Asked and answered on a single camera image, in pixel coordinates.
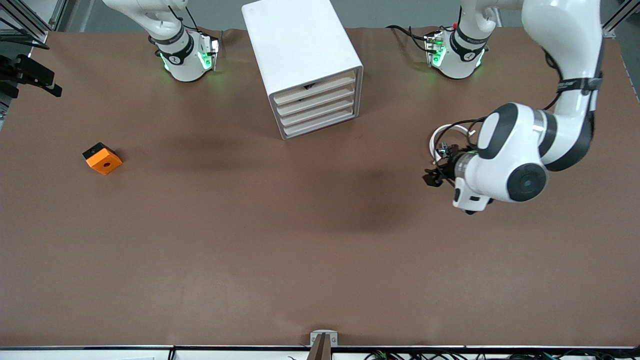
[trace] brown table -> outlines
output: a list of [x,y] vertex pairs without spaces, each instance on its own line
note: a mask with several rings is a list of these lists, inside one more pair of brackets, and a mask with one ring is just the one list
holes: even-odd
[[[616,42],[588,156],[472,217],[427,187],[428,136],[555,72],[521,30],[454,81],[389,29],[348,31],[361,115],[280,139],[246,32],[174,81],[146,34],[53,33],[0,132],[0,345],[637,345],[638,114]],[[452,139],[461,142],[461,138]],[[96,142],[125,163],[91,170]]]

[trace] gray floor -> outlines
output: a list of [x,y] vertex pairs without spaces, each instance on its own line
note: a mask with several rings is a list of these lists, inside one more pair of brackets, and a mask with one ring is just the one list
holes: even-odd
[[[244,29],[240,8],[253,0],[191,0],[189,9],[199,26],[208,29]],[[450,24],[457,19],[457,1],[445,0],[333,0],[346,28],[383,28]],[[601,0],[602,21],[618,8],[620,0]],[[186,13],[180,16],[187,18]],[[522,26],[520,14],[502,11],[503,26]],[[108,8],[101,0],[77,0],[67,31],[142,31],[128,17]],[[640,14],[627,19],[616,30],[630,78],[640,86]]]

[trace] brown tabletop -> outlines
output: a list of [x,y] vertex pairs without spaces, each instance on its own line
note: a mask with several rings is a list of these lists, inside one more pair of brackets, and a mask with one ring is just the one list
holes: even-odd
[[[389,29],[348,31],[361,115],[283,141],[246,32],[174,81],[144,33],[53,33],[0,132],[0,345],[637,345],[640,107],[616,42],[588,156],[474,216],[430,188],[438,126],[543,107],[556,73],[500,28],[468,79]],[[451,138],[461,143],[462,138]],[[81,155],[103,142],[108,176]]]

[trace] black velcro strap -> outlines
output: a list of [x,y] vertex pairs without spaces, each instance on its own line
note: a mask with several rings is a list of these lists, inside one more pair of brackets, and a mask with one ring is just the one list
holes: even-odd
[[563,79],[558,83],[557,92],[582,90],[584,95],[594,90],[599,90],[602,84],[602,72],[597,78]]
[[455,34],[451,34],[449,39],[450,39],[449,43],[451,44],[451,49],[460,56],[460,60],[465,62],[474,61],[475,58],[477,58],[477,56],[480,55],[480,53],[482,53],[482,51],[484,50],[484,46],[478,47],[477,49],[474,49],[474,50],[463,47],[456,40]]
[[468,42],[468,43],[470,43],[470,44],[474,44],[474,45],[484,44],[484,43],[486,43],[487,41],[489,41],[489,38],[491,37],[491,35],[489,35],[489,36],[487,36],[486,38],[483,38],[483,39],[470,38],[470,37],[466,36],[466,34],[464,34],[464,33],[462,32],[462,30],[460,29],[460,26],[458,26],[458,27],[456,28],[456,32],[458,33],[458,36],[459,36],[462,40],[464,40],[464,41],[466,41],[466,42]]
[[174,42],[177,42],[178,40],[180,40],[180,38],[182,37],[182,33],[183,32],[184,32],[184,25],[181,24],[180,25],[180,31],[178,31],[178,33],[172,38],[168,38],[166,40],[158,40],[156,38],[152,38],[151,36],[149,36],[149,39],[150,39],[150,41],[153,40],[154,41],[153,43],[157,44],[157,45],[171,45]]
[[191,35],[189,35],[189,42],[187,43],[187,46],[185,46],[182,50],[176,52],[176,53],[166,53],[164,51],[161,51],[160,53],[163,55],[163,57],[166,59],[166,61],[170,62],[173,65],[182,65],[184,63],[184,59],[189,56],[191,54],[191,52],[193,51],[193,37],[191,37]]

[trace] orange and black cube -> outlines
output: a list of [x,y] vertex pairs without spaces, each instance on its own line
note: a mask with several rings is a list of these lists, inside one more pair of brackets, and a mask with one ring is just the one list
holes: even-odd
[[113,150],[106,147],[103,143],[99,142],[95,144],[91,149],[82,153],[86,163],[89,167],[95,171],[106,175],[116,167],[122,165],[122,160],[113,152]]

